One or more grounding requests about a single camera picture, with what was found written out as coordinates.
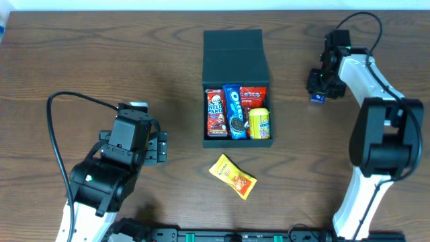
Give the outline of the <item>yellow round candy container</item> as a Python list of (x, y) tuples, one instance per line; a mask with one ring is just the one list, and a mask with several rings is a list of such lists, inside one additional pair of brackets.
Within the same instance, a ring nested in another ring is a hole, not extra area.
[(249, 112), (250, 138), (253, 140), (269, 139), (269, 111), (266, 108), (255, 108)]

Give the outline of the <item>black gift box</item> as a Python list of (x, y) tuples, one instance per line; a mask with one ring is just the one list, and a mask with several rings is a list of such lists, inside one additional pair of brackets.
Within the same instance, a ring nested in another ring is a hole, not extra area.
[[(203, 148), (270, 147), (275, 141), (271, 114), (271, 73), (264, 53), (262, 30), (205, 30), (203, 37)], [(208, 136), (206, 90), (222, 89), (224, 84), (267, 88), (263, 108), (267, 108), (270, 111), (269, 139), (251, 140), (247, 138), (246, 140), (232, 140), (229, 136)]]

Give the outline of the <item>red Hello Panda box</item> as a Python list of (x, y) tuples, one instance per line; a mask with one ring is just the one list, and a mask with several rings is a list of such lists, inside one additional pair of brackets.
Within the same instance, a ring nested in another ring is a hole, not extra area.
[(225, 96), (222, 89), (207, 89), (207, 135), (209, 137), (227, 137)]

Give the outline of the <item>blue Eclipse mint box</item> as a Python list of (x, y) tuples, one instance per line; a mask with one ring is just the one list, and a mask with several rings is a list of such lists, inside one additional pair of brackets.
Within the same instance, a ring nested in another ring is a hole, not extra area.
[(313, 93), (310, 96), (310, 102), (315, 104), (324, 104), (325, 103), (325, 96), (317, 93)]

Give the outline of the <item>yellow orange snack packet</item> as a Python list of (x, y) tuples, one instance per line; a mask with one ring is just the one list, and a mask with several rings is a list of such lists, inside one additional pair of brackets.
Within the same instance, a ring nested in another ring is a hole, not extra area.
[(209, 172), (228, 184), (243, 200), (246, 200), (257, 179), (237, 167), (225, 154), (215, 162)]

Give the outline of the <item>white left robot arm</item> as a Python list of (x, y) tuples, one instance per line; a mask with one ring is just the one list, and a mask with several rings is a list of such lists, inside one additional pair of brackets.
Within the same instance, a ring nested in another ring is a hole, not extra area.
[[(149, 140), (144, 161), (136, 168), (122, 164), (132, 151), (111, 146), (111, 132), (102, 130), (99, 141), (83, 162), (77, 164), (69, 178), (73, 204), (65, 204), (57, 241), (148, 241), (150, 231), (131, 219), (116, 222), (123, 201), (134, 191), (143, 166), (155, 166), (167, 160), (167, 133), (160, 132)], [(112, 159), (111, 152), (117, 152)]]

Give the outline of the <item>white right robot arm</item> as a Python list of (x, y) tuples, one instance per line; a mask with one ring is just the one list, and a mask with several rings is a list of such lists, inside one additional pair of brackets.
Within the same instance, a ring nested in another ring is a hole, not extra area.
[(367, 48), (351, 45), (347, 30), (325, 36), (320, 60), (322, 67), (312, 69), (307, 80), (309, 94), (337, 99), (349, 89), (360, 106), (349, 141), (353, 175), (332, 220), (335, 238), (370, 241), (382, 197), (419, 163), (423, 104), (395, 90)]

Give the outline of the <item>red Hacks candy bag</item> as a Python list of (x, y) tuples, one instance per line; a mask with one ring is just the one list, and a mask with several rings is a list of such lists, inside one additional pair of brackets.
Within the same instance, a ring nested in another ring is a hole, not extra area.
[(266, 92), (266, 87), (240, 87), (241, 107), (246, 130), (249, 130), (249, 112), (252, 109), (263, 107)]

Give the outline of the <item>blue Oreo cookie pack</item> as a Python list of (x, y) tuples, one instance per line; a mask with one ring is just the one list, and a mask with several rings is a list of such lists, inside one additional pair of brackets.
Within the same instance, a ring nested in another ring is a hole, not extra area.
[(233, 140), (244, 140), (247, 138), (243, 110), (241, 107), (241, 96), (239, 84), (224, 84), (223, 91), (226, 100), (226, 112), (230, 135)]

